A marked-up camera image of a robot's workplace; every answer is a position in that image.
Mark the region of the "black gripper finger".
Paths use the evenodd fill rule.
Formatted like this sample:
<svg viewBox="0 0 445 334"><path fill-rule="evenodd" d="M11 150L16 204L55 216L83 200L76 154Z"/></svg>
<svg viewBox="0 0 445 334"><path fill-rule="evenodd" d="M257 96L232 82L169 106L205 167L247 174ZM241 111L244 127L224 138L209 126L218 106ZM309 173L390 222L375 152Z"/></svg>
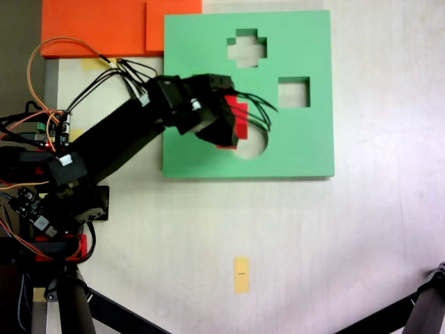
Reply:
<svg viewBox="0 0 445 334"><path fill-rule="evenodd" d="M204 80L205 96L224 96L234 91L234 84L230 76L206 74L204 75Z"/></svg>
<svg viewBox="0 0 445 334"><path fill-rule="evenodd" d="M223 148L235 148L238 145L236 116L227 100L204 108L204 124L195 135L203 141Z"/></svg>

